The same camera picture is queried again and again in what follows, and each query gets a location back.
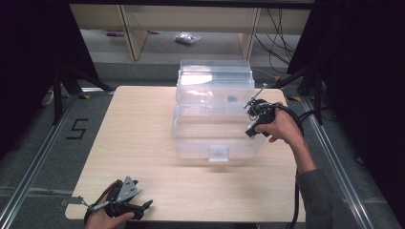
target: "transparent plastic bin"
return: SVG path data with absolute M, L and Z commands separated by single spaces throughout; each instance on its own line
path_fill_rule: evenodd
M 176 92 L 178 105 L 226 103 L 226 106 L 239 106 L 253 95 L 254 80 L 247 61 L 181 62 Z
M 250 138 L 244 106 L 255 95 L 247 61 L 181 62 L 172 140 L 180 158 L 253 158 L 265 142 Z
M 250 122 L 247 114 L 224 115 L 213 113 L 209 108 L 177 106 L 172 140 L 180 158 L 207 158 L 209 161 L 253 158 L 266 138 L 263 135 L 248 137 L 245 131 Z

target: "plastic bag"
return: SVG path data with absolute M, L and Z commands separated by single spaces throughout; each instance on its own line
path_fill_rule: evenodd
M 199 41 L 201 39 L 200 36 L 190 33 L 190 32 L 181 32 L 179 34 L 176 35 L 175 40 L 177 42 L 186 44 L 186 45 L 191 45 L 196 43 L 197 41 Z

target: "wooden table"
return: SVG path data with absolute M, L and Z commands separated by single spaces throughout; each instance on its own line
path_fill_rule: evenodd
M 109 184 L 130 176 L 140 189 L 131 203 L 154 201 L 142 220 L 291 221 L 296 165 L 288 145 L 265 142 L 252 159 L 180 159 L 171 141 L 175 91 L 116 90 L 73 196 L 93 203 Z M 264 90 L 260 97 L 286 104 L 279 90 Z M 302 202 L 300 208 L 303 221 Z M 83 219 L 85 211 L 69 204 L 66 217 Z

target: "gray sleeve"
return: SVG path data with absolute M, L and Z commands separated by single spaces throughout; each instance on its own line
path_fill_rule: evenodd
M 359 228 L 349 207 L 336 195 L 322 170 L 297 176 L 306 209 L 307 229 Z

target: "gray floor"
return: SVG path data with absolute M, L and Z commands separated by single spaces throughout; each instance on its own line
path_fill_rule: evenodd
M 119 85 L 175 86 L 177 70 L 182 59 L 242 59 L 237 34 L 202 32 L 199 33 L 201 40 L 192 46 L 175 42 L 174 36 L 177 34 L 175 31 L 149 34 L 140 59 L 137 61 L 130 60 L 122 37 L 107 37 L 104 31 L 82 31 L 82 34 L 100 79 L 115 87 Z M 285 38 L 292 47 L 299 40 L 299 36 Z M 268 47 L 271 46 L 265 34 L 259 34 L 259 39 Z M 288 59 L 283 49 L 275 47 L 273 50 Z M 257 87 L 260 87 L 263 82 L 275 82 L 275 76 L 286 77 L 282 72 L 286 70 L 287 65 L 275 57 L 269 59 L 268 53 L 257 41 L 253 46 L 250 65 Z M 83 87 L 93 87 L 86 82 L 80 83 Z M 283 89 L 285 95 L 296 96 L 298 85 L 299 80 L 285 86 Z M 83 228 L 81 220 L 66 219 L 64 215 L 66 201 L 75 188 L 111 98 L 111 95 L 91 95 L 87 99 L 75 99 L 75 104 L 34 179 L 30 192 L 18 209 L 11 228 Z M 302 102 L 289 101 L 288 105 L 297 114 L 305 111 Z M 353 189 L 360 197 L 373 223 L 373 228 L 401 228 L 367 169 L 354 162 L 355 150 L 345 138 L 345 132 L 334 118 L 333 112 L 324 111 L 323 117 L 328 138 L 348 174 Z M 71 130 L 78 118 L 87 119 L 76 125 L 78 128 L 86 129 L 85 135 L 77 140 L 68 139 L 69 136 L 78 135 L 78 132 Z M 13 189 L 18 186 L 26 171 L 29 170 L 31 162 L 51 129 L 52 122 L 53 105 L 45 106 L 37 112 L 31 126 L 20 139 L 20 148 L 9 152 L 0 161 L 0 206 L 2 208 L 6 206 Z M 309 119 L 304 122 L 304 127 L 306 140 L 315 161 L 319 167 L 326 170 L 336 192 L 345 199 L 342 187 L 336 179 L 330 161 Z M 284 227 L 284 223 L 261 224 L 261 228 L 266 229 Z M 297 228 L 305 228 L 305 225 L 299 223 Z

